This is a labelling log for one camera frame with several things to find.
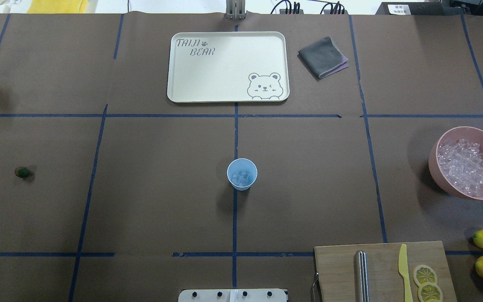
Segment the clear ice cube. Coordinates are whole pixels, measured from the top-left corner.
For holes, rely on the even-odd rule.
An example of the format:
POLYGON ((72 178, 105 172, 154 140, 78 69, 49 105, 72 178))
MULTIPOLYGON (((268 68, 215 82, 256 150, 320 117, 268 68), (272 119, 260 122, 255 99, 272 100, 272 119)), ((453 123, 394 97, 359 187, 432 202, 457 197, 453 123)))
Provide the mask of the clear ice cube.
POLYGON ((240 185, 240 172, 243 172, 243 171, 236 172, 236 173, 232 174, 232 177, 231 177, 232 184, 235 185, 235 186, 238 186, 238 187, 241 187, 241 185, 240 185))
POLYGON ((240 172, 240 185, 242 187, 248 186, 251 183, 250 173, 247 171, 240 172))

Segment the red strawberry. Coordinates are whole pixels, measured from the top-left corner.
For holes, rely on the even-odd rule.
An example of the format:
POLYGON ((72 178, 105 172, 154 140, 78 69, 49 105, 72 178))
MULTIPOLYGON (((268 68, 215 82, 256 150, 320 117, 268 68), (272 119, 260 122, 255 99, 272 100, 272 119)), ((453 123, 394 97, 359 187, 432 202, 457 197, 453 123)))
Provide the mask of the red strawberry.
POLYGON ((15 176, 19 178, 27 178, 32 174, 32 172, 29 170, 29 168, 21 166, 15 168, 15 176))

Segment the light blue plastic cup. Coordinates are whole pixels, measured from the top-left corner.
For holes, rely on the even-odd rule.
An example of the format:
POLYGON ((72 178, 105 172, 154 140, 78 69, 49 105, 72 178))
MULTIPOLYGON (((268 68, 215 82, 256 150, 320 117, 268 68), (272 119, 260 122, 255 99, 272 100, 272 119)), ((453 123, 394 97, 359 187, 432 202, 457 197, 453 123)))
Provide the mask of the light blue plastic cup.
POLYGON ((246 158, 239 158, 228 165, 226 175, 234 189, 246 191, 257 180, 258 171, 254 162, 246 158))

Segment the clear ice cubes pile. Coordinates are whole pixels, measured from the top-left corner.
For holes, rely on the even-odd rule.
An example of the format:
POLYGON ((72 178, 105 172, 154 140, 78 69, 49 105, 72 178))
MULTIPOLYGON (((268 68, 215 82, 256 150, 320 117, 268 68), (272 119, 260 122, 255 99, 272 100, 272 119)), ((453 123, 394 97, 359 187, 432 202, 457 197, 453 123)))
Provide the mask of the clear ice cubes pile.
POLYGON ((468 139, 446 139, 437 147, 437 162, 445 178, 460 192, 483 196, 483 149, 468 139))

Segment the cream bear serving tray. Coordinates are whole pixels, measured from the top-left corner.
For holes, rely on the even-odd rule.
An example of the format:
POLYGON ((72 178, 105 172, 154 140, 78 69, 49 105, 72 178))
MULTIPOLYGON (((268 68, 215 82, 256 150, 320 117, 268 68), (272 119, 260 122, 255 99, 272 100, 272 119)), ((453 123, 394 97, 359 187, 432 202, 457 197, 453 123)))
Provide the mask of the cream bear serving tray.
POLYGON ((290 94, 280 32, 180 32, 171 39, 167 97, 175 103, 283 102, 290 94))

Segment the grey folded cloth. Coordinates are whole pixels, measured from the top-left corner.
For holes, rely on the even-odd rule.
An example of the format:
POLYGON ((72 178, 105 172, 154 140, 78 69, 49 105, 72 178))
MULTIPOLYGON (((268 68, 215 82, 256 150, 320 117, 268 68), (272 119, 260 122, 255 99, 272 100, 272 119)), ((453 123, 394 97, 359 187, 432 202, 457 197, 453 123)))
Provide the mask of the grey folded cloth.
POLYGON ((349 59, 326 36, 298 51, 298 56, 312 76, 322 80, 349 67, 349 59))

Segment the wooden cutting board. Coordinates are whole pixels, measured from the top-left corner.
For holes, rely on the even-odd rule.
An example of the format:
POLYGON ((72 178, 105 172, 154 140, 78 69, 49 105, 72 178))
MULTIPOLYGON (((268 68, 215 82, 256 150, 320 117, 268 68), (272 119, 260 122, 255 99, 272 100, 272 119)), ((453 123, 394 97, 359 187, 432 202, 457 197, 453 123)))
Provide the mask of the wooden cutting board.
MULTIPOLYGON (((430 266, 438 276, 443 301, 457 300, 444 246, 441 241, 407 242, 410 277, 416 266, 430 266)), ((404 301, 404 281, 398 270, 401 243, 360 245, 320 245, 314 247, 324 302, 356 301, 355 258, 362 250, 367 254, 369 300, 371 302, 404 301)))

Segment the steel black muddler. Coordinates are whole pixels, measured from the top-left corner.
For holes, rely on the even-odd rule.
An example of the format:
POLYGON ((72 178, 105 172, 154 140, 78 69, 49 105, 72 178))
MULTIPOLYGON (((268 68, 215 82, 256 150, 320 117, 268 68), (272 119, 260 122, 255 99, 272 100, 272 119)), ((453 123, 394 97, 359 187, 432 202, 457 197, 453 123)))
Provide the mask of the steel black muddler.
POLYGON ((355 298, 357 302, 369 302, 367 254, 357 250, 354 258, 355 298))

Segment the yellow plastic knife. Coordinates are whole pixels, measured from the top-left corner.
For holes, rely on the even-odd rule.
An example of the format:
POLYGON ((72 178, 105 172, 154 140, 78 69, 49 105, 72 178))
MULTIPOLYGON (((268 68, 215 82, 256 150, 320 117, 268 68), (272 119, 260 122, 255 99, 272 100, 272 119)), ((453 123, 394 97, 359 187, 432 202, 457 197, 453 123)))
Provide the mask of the yellow plastic knife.
POLYGON ((413 295, 410 285, 410 272, 408 268, 408 247, 404 243, 400 246, 397 260, 397 269, 402 278, 404 301, 413 302, 413 295))

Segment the lemon slice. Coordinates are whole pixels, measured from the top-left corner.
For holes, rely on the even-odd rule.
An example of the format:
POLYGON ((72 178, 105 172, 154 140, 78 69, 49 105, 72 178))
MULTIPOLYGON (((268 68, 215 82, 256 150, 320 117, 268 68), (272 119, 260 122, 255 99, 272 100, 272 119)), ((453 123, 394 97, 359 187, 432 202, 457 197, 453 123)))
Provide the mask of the lemon slice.
POLYGON ((421 287, 427 283, 438 283, 438 276, 431 266, 422 264, 413 269, 413 280, 417 287, 421 287))
POLYGON ((423 283, 417 290, 418 300, 420 302, 442 302, 444 294, 441 288, 435 283, 423 283))

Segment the pink ribbed bowl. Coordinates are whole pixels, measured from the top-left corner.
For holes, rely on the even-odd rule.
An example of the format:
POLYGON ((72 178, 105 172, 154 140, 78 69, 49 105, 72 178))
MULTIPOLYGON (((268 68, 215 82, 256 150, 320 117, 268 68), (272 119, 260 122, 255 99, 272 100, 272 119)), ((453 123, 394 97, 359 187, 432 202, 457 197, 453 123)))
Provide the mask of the pink ribbed bowl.
POLYGON ((460 126, 445 132, 429 154, 428 172, 444 192, 483 201, 483 130, 460 126))

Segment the yellow cloth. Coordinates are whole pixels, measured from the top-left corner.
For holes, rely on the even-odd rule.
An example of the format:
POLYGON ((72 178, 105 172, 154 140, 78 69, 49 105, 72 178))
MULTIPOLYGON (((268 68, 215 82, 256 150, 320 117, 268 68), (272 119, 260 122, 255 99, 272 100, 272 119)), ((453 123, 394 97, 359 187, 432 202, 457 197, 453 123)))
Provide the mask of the yellow cloth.
POLYGON ((88 0, 33 0, 29 14, 74 14, 84 13, 88 0))

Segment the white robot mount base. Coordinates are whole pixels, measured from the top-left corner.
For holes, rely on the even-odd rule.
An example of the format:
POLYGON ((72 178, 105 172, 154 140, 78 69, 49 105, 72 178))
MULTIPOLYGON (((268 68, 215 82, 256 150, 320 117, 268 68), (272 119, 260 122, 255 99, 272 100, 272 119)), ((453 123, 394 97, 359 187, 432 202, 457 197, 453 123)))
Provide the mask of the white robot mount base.
POLYGON ((179 302, 287 302, 286 290, 260 289, 194 289, 183 290, 179 302))

